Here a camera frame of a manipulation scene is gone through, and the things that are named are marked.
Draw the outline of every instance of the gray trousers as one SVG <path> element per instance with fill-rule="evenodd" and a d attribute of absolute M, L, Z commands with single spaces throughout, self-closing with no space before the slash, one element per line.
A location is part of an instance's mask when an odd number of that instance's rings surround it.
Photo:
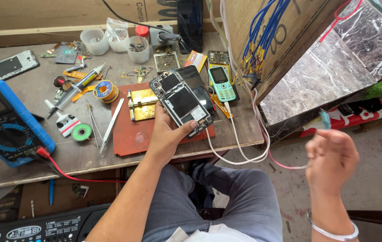
<path fill-rule="evenodd" d="M 203 220 L 188 198 L 189 180 L 166 165 L 156 186 L 146 221 L 144 242 L 164 242 L 178 228 L 187 234 L 209 230 L 223 223 L 259 242 L 282 241 L 282 219 L 270 178 L 262 170 L 216 167 L 201 164 L 194 169 L 194 181 L 230 196 L 222 218 Z"/>

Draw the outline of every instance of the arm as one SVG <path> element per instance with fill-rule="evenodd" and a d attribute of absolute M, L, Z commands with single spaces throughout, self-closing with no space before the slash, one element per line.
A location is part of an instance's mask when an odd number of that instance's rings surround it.
<path fill-rule="evenodd" d="M 309 168 L 306 178 L 311 190 L 312 220 L 332 234 L 349 235 L 354 227 L 340 197 L 342 184 L 349 179 L 359 161 L 354 142 L 338 130 L 318 130 L 306 145 Z M 312 241 L 334 242 L 312 229 Z"/>
<path fill-rule="evenodd" d="M 179 142 L 196 126 L 193 120 L 173 130 L 174 122 L 161 103 L 155 105 L 155 125 L 145 157 L 86 241 L 141 241 L 161 170 L 175 154 Z"/>

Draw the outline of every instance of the mint green feature phone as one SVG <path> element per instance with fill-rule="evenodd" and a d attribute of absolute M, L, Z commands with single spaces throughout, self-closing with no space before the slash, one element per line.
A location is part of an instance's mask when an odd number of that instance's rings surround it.
<path fill-rule="evenodd" d="M 212 81 L 216 95 L 221 102 L 230 102 L 236 99 L 233 88 L 224 69 L 220 66 L 209 68 L 209 78 Z"/>

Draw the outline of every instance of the syringe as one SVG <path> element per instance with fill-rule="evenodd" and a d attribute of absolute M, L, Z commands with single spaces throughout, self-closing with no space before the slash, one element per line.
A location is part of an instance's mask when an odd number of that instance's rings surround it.
<path fill-rule="evenodd" d="M 67 91 L 64 96 L 62 96 L 54 108 L 51 108 L 49 114 L 46 118 L 49 118 L 57 109 L 62 109 L 62 107 L 68 103 L 78 92 L 82 92 L 82 89 L 88 85 L 94 78 L 100 73 L 104 64 L 92 69 L 86 76 L 84 76 L 76 85 L 72 85 L 72 89 Z"/>

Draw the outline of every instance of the plastic bag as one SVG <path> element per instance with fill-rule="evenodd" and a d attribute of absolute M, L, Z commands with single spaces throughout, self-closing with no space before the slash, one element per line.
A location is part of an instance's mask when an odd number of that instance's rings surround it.
<path fill-rule="evenodd" d="M 128 23 L 108 18 L 106 21 L 106 38 L 114 52 L 127 52 L 129 47 Z"/>

